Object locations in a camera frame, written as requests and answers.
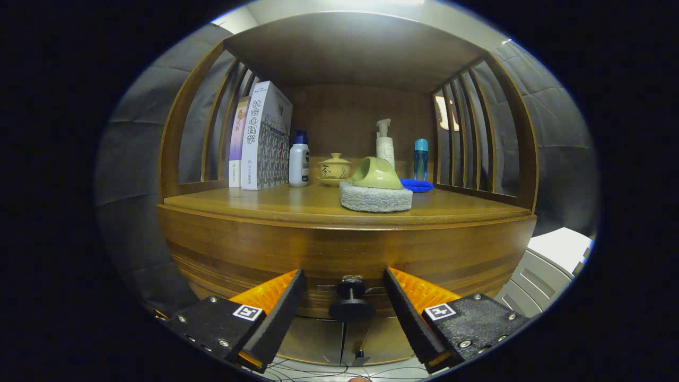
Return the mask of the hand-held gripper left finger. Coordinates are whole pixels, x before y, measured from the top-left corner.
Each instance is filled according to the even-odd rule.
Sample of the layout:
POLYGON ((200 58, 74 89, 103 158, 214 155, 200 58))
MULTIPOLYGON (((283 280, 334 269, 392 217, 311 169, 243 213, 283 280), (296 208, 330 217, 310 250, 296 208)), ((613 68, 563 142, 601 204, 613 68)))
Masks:
POLYGON ((263 373, 281 348, 306 285, 298 268, 235 297, 204 298, 168 315, 164 322, 195 348, 263 373))

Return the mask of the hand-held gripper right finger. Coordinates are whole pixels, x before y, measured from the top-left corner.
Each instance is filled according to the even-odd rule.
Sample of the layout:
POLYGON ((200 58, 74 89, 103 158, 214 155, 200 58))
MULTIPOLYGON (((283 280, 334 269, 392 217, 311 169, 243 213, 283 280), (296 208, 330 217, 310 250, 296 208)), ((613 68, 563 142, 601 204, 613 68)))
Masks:
POLYGON ((529 323, 483 293, 461 297, 393 267, 384 270, 384 288, 414 355, 431 374, 477 357, 529 323))

